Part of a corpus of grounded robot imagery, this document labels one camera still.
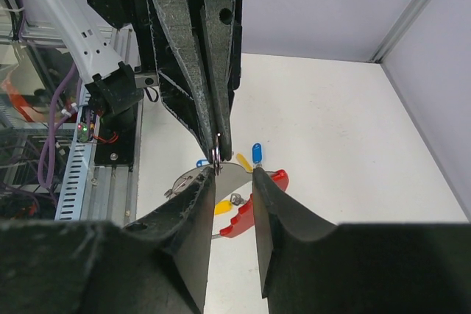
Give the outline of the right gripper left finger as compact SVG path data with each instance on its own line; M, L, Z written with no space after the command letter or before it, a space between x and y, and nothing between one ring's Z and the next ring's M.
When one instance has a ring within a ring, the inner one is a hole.
M216 180L203 169L143 218L2 221L3 313L202 313Z

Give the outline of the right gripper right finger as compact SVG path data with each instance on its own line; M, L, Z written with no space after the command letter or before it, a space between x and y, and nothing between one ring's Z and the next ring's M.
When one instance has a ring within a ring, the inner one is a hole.
M468 313L470 225L332 224L258 168L261 294L271 313Z

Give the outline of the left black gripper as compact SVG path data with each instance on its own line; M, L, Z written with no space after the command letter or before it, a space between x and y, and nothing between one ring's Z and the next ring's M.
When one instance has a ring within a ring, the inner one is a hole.
M87 0L115 29L135 31L139 88L159 79L166 109L214 161L216 132L222 160L232 156L229 93L241 80L242 0ZM206 78L210 78L213 107Z

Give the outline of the red handled metal keyring holder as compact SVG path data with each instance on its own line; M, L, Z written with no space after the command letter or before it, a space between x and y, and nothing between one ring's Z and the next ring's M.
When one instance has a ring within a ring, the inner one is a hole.
M245 184L252 181L251 165L245 160L246 165L241 165L241 157L237 157L238 163L222 162L219 136L216 137L216 146L212 150L212 162L216 175L216 196L214 215L221 215L233 208L238 207L238 212L231 218L229 226L219 230L219 233L212 235L213 240L218 238L235 238L252 226L254 226L253 216L253 197L252 194L248 198L243 198L236 191ZM167 199L171 199L179 193L183 192L196 179L196 176L209 166L209 162L196 164L196 168L185 172L174 182L172 187L164 193ZM278 171L268 171L267 174L272 181L283 191L286 191L289 184L289 177L283 169Z

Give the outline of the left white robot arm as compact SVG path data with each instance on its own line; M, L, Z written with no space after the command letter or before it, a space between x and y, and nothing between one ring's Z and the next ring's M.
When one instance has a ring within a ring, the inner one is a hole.
M230 112L241 77L242 0L34 0L69 50L102 120L142 99L133 68L105 42L91 12L131 26L141 69L155 74L164 107L212 163L232 156Z

